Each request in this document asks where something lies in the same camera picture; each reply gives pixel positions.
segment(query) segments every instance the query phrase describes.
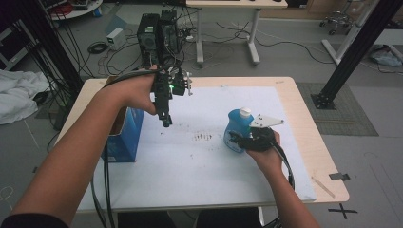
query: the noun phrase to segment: black marks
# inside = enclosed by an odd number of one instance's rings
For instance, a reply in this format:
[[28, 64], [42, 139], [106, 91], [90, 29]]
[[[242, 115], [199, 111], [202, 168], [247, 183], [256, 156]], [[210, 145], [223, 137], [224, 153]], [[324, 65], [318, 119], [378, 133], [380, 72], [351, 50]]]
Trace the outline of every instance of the black marks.
[[213, 138], [213, 135], [207, 132], [196, 132], [193, 136], [194, 141], [210, 141]]
[[330, 179], [332, 179], [332, 181], [335, 180], [348, 181], [350, 179], [350, 176], [348, 174], [341, 174], [341, 173], [329, 174], [329, 177]]
[[344, 210], [343, 204], [339, 203], [340, 209], [328, 209], [329, 212], [341, 212], [343, 214], [344, 219], [347, 219], [347, 213], [356, 213], [358, 214], [357, 211], [355, 210]]

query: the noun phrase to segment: hand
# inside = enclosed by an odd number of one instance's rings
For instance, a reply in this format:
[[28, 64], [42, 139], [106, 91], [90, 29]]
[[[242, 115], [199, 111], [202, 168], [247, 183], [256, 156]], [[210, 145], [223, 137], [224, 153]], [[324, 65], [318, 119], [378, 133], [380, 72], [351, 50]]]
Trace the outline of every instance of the hand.
[[[276, 142], [280, 144], [279, 133], [274, 132], [276, 137]], [[281, 173], [282, 160], [278, 152], [274, 148], [270, 148], [264, 152], [256, 152], [253, 150], [246, 151], [256, 162], [258, 168], [263, 172], [269, 172], [269, 175], [275, 175], [276, 173]]]
[[99, 91], [106, 96], [114, 96], [121, 106], [142, 109], [151, 115], [156, 114], [155, 105], [151, 102], [150, 92], [154, 82], [154, 74], [147, 74], [107, 86]]

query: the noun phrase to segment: blue spray bottle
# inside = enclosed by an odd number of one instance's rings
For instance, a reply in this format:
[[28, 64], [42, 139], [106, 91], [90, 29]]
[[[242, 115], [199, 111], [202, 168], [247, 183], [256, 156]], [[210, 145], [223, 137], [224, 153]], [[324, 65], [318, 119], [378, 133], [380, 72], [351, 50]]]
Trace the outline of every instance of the blue spray bottle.
[[236, 133], [243, 138], [250, 137], [250, 127], [254, 118], [251, 115], [251, 109], [243, 107], [241, 109], [234, 109], [228, 113], [229, 123], [224, 132], [224, 143], [232, 150], [242, 153], [244, 149], [238, 147], [236, 143], [231, 142], [231, 135], [229, 132]]

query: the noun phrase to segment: black metal pole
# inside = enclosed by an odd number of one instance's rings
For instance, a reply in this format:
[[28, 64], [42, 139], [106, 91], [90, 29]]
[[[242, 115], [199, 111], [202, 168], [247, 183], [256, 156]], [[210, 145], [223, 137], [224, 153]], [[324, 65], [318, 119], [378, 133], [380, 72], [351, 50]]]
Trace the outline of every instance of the black metal pole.
[[8, 19], [9, 26], [20, 19], [27, 27], [33, 39], [36, 39], [46, 51], [51, 62], [56, 66], [66, 85], [70, 99], [74, 102], [83, 87], [73, 63], [50, 25], [47, 13], [39, 0], [0, 0], [2, 19]]
[[317, 109], [334, 109], [333, 100], [347, 82], [367, 50], [403, 5], [403, 0], [380, 0], [346, 51], [332, 77], [319, 94], [311, 97]]

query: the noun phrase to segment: white plastic part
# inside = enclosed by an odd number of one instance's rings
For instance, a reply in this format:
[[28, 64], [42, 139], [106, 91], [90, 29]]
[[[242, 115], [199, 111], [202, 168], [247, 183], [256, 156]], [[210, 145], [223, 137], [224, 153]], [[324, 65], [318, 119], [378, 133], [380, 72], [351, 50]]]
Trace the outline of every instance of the white plastic part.
[[240, 116], [242, 118], [248, 118], [251, 115], [251, 113], [252, 113], [252, 110], [248, 107], [242, 107], [240, 109]]
[[284, 124], [284, 120], [276, 119], [268, 116], [261, 116], [260, 114], [249, 124], [250, 127], [263, 128]]

